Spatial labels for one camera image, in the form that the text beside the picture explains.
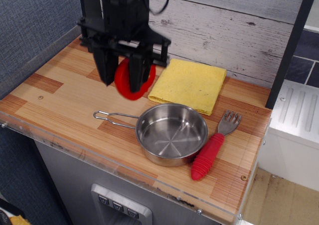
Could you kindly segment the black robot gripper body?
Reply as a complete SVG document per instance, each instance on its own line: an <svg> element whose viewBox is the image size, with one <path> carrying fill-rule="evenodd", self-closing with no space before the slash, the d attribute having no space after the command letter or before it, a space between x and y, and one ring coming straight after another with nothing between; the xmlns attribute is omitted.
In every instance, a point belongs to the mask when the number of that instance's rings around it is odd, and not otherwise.
<svg viewBox="0 0 319 225"><path fill-rule="evenodd" d="M132 53L149 55L153 63L166 66L171 41L149 26L150 0L100 0L102 18L80 23L94 31L89 38L92 46L111 49L116 55L129 57Z"/></svg>

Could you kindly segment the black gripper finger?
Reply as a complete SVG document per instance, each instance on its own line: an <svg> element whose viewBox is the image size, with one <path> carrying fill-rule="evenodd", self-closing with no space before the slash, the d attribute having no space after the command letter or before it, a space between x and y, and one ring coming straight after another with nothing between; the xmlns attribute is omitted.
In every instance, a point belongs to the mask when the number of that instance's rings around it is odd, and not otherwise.
<svg viewBox="0 0 319 225"><path fill-rule="evenodd" d="M93 57L100 79L109 86L114 81L114 76L119 63L119 56L111 49L93 48Z"/></svg>
<svg viewBox="0 0 319 225"><path fill-rule="evenodd" d="M130 90L137 93L148 81L153 59L149 55L132 53L129 56Z"/></svg>

